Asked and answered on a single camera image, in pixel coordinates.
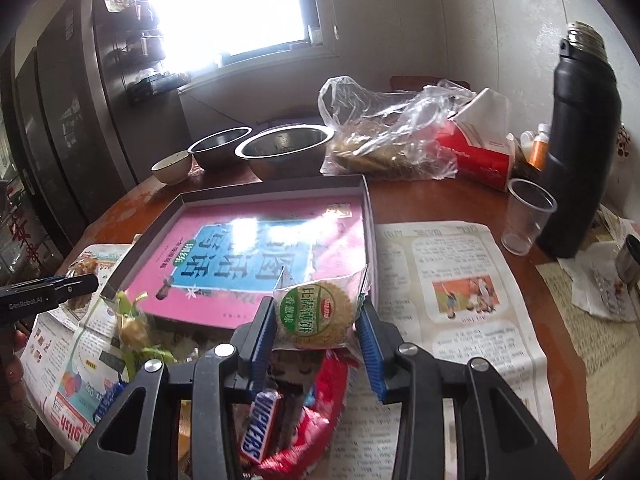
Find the person's left hand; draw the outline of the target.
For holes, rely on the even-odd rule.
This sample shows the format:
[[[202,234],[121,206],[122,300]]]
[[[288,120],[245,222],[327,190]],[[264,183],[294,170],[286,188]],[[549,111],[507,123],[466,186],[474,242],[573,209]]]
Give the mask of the person's left hand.
[[[6,382],[8,398],[1,403],[2,414],[21,414],[23,401],[26,398],[24,384],[24,368],[17,352],[21,351],[27,342],[27,337],[20,331],[14,330],[13,335],[4,333],[1,336],[1,376]]]

